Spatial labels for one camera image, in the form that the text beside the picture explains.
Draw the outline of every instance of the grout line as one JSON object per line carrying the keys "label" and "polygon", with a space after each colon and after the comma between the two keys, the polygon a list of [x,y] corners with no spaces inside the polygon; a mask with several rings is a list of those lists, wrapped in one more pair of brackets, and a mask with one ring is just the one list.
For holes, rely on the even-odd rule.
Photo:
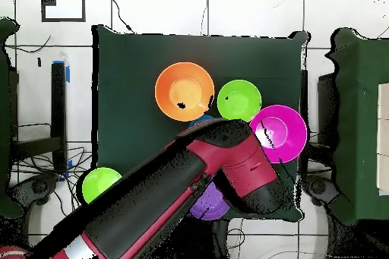
{"label": "grout line", "polygon": [[300,259],[300,222],[297,222],[297,259]]}
{"label": "grout line", "polygon": [[331,50],[331,48],[307,47],[308,50]]}
{"label": "grout line", "polygon": [[305,0],[302,0],[302,31],[304,31],[305,26]]}
{"label": "grout line", "polygon": [[[16,47],[41,47],[42,45],[17,45],[15,43],[14,46],[11,46],[12,48],[16,48]],[[45,48],[61,48],[61,47],[65,47],[65,48],[92,48],[92,46],[89,46],[89,45],[45,45]]]}
{"label": "grout line", "polygon": [[[228,235],[241,235],[241,233],[229,233]],[[286,237],[296,237],[298,236],[297,233],[295,234],[282,234],[282,233],[245,233],[245,235],[272,235],[272,236],[286,236]],[[320,234],[320,235],[315,235],[315,234],[308,234],[308,233],[300,233],[300,235],[307,236],[307,237],[328,237],[328,235]]]}
{"label": "grout line", "polygon": [[207,0],[207,36],[210,35],[210,0]]}
{"label": "grout line", "polygon": [[92,141],[66,141],[66,143],[92,143]]}
{"label": "grout line", "polygon": [[[17,22],[16,21],[16,0],[14,0],[14,20],[15,20],[15,22]],[[15,68],[17,69],[17,38],[16,38],[16,36],[17,36],[17,31],[15,33],[15,47],[14,47],[14,49],[15,49]],[[17,142],[19,141],[19,130],[18,129],[16,130],[16,141]],[[19,184],[20,181],[21,181],[21,178],[19,176],[19,161],[18,161],[17,162],[17,183]]]}
{"label": "grout line", "polygon": [[111,0],[111,30],[113,30],[113,0]]}

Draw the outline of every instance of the green table cover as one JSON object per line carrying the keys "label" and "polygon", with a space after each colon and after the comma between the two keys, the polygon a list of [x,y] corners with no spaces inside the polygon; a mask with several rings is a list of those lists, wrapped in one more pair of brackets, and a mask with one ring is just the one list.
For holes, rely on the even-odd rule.
{"label": "green table cover", "polygon": [[[98,49],[98,166],[122,175],[145,161],[188,127],[164,115],[154,99],[161,71],[176,62],[194,62],[213,78],[215,94],[233,79],[251,81],[261,91],[263,107],[283,104],[299,110],[302,45],[306,32],[289,38],[118,34],[93,29]],[[220,117],[216,98],[207,112]],[[274,168],[286,189],[284,206],[271,219],[297,221],[293,192],[297,160]],[[231,209],[224,218],[242,216]]]}
{"label": "green table cover", "polygon": [[389,82],[389,40],[343,28],[332,36],[340,94],[339,144],[334,152],[341,195],[329,206],[342,223],[389,219],[389,197],[376,186],[378,85]]}

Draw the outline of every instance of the cable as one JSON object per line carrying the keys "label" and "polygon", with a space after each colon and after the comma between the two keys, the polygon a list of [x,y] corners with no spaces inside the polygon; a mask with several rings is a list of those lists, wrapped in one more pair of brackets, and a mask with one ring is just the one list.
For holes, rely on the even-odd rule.
{"label": "cable", "polygon": [[307,171],[307,174],[318,174],[318,173],[329,172],[329,171],[332,171],[332,169],[319,169],[316,171]]}
{"label": "cable", "polygon": [[120,8],[119,8],[118,3],[117,3],[115,0],[112,0],[112,1],[113,1],[113,3],[115,3],[116,7],[118,8],[118,17],[119,17],[119,20],[125,25],[125,27],[127,28],[127,30],[131,31],[131,32],[134,33],[134,34],[137,34],[136,32],[134,32],[134,31],[131,29],[131,27],[130,27],[128,24],[126,24],[126,23],[123,21],[122,17],[120,16]]}
{"label": "cable", "polygon": [[205,6],[205,9],[203,11],[203,17],[201,18],[201,30],[200,30],[200,35],[203,34],[203,22],[204,22],[204,14],[205,14],[205,11],[207,10],[208,8],[208,5]]}
{"label": "cable", "polygon": [[59,195],[57,194],[57,192],[54,191],[54,194],[57,196],[58,200],[59,200],[59,203],[61,204],[61,211],[63,213],[64,216],[68,216],[65,212],[64,212],[64,208],[62,206],[62,200],[61,198],[59,197]]}
{"label": "cable", "polygon": [[43,46],[39,47],[37,50],[30,50],[29,51],[29,50],[24,50],[22,48],[19,48],[17,46],[8,46],[8,45],[5,45],[5,46],[7,48],[13,48],[13,49],[21,50],[21,51],[24,51],[24,52],[34,53],[34,52],[38,52],[38,51],[42,50],[46,46],[46,44],[48,43],[48,41],[50,40],[51,37],[52,36],[50,35],[49,38],[46,40],[46,42],[43,44]]}
{"label": "cable", "polygon": [[50,128],[52,127],[49,123],[18,125],[18,127],[19,128],[25,128],[25,127],[28,127],[28,126],[39,126],[39,125],[48,125],[48,126],[50,126]]}
{"label": "cable", "polygon": [[377,36],[377,39],[379,39],[379,37],[382,36],[382,35],[383,35],[385,32],[387,32],[388,30],[389,30],[389,27],[387,27],[383,33],[381,33],[379,36]]}
{"label": "cable", "polygon": [[321,254],[321,253],[318,253],[318,252],[305,252],[305,251],[281,251],[281,252],[278,252],[278,253],[270,256],[268,259],[276,257],[279,254],[286,254],[286,253],[319,254],[321,256],[325,256],[325,257],[329,257],[329,258],[339,258],[339,259],[347,259],[347,258],[375,258],[375,257],[364,257],[364,256],[332,256],[330,254]]}

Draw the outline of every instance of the lime green bowl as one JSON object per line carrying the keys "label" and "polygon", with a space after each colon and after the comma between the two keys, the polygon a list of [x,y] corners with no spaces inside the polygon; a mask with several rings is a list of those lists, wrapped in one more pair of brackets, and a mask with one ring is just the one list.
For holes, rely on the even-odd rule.
{"label": "lime green bowl", "polygon": [[217,109],[226,119],[250,122],[258,114],[261,104],[258,88],[240,79],[225,84],[217,95]]}
{"label": "lime green bowl", "polygon": [[97,168],[90,171],[82,182],[82,195],[89,204],[122,176],[114,169]]}

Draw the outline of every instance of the magenta bowl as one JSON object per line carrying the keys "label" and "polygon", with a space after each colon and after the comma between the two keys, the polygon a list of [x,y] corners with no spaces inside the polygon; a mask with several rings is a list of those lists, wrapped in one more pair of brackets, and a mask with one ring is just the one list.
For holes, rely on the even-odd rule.
{"label": "magenta bowl", "polygon": [[271,163],[294,160],[307,142],[307,127],[301,115],[284,105],[263,108],[251,120],[250,127],[261,142]]}

